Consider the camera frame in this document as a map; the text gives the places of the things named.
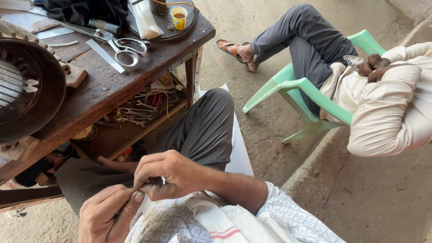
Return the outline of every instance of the paper cup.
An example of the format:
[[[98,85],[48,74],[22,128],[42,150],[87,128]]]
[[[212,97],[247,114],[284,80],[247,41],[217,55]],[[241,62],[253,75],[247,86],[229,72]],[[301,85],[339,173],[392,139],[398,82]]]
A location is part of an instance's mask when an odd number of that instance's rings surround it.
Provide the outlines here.
[[[178,17],[178,15],[183,15],[184,18],[181,18],[181,19],[176,18],[176,17],[174,17],[175,15],[177,15],[177,17]],[[174,20],[174,26],[176,29],[183,30],[186,28],[187,11],[185,8],[183,8],[183,7],[172,8],[171,16],[172,16],[172,19]]]

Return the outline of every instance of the scissors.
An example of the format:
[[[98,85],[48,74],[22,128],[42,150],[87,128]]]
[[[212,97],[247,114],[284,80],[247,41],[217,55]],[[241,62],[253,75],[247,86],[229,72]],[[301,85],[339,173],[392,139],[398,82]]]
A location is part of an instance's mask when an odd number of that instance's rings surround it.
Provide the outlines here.
[[[101,29],[93,29],[69,22],[64,22],[60,20],[56,20],[61,26],[70,28],[79,32],[81,34],[88,35],[93,37],[98,41],[102,41],[103,43],[109,44],[115,51],[115,60],[123,66],[133,67],[138,63],[138,60],[146,57],[147,54],[147,46],[150,45],[150,42],[142,42],[135,39],[130,38],[121,38],[117,39],[117,37],[109,32],[106,32]],[[136,50],[133,47],[126,45],[138,46],[141,50]],[[119,60],[119,55],[127,55],[132,58],[132,63],[127,64]]]

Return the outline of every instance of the fingernail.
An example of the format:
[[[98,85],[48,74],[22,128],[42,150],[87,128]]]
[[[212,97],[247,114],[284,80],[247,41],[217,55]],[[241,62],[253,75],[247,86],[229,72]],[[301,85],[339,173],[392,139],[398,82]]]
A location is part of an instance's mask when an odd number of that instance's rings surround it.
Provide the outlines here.
[[[132,197],[134,197],[134,196],[135,196],[134,200],[136,202],[142,202],[144,200],[144,193],[141,192],[141,191],[134,192],[134,194],[132,195]]]

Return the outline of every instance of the hand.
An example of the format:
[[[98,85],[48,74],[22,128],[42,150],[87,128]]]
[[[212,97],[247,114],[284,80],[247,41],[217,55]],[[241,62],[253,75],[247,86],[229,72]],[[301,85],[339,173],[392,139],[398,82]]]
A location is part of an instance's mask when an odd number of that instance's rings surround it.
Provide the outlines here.
[[[154,153],[141,158],[135,171],[133,188],[146,193],[152,201],[181,198],[203,190],[208,170],[175,150]],[[155,180],[159,176],[165,177],[164,185]]]
[[[390,60],[382,58],[378,54],[372,54],[365,58],[362,63],[357,64],[357,73],[360,76],[369,76],[373,70],[390,65]]]
[[[85,201],[79,211],[78,243],[123,243],[144,199],[142,192],[133,192],[113,185]]]
[[[369,75],[368,83],[376,83],[377,79],[381,79],[384,76],[385,72],[387,72],[388,70],[390,70],[394,67],[403,66],[403,65],[409,65],[409,64],[389,65],[387,67],[382,67],[382,68],[375,70],[375,72],[373,72],[371,75]]]

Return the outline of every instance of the green plastic chair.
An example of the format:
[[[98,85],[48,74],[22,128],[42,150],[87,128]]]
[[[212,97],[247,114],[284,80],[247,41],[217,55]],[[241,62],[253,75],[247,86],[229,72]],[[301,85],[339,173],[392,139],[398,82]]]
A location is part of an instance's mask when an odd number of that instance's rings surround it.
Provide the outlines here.
[[[348,36],[347,38],[351,40],[353,45],[360,47],[369,55],[373,53],[383,55],[385,52],[384,48],[382,48],[373,39],[367,30],[362,30],[361,32]],[[327,98],[307,78],[295,79],[292,63],[288,64],[266,84],[264,84],[264,86],[262,86],[260,90],[246,103],[243,107],[243,112],[247,113],[259,102],[276,91],[281,94],[295,109],[295,111],[297,111],[305,123],[303,130],[296,132],[282,141],[282,143],[285,144],[300,140],[321,131],[344,126],[343,124],[330,122],[328,120],[321,120],[318,115],[310,111],[306,103],[303,101],[299,89],[302,89],[315,103],[339,121],[348,126],[351,125],[353,115],[350,112]]]

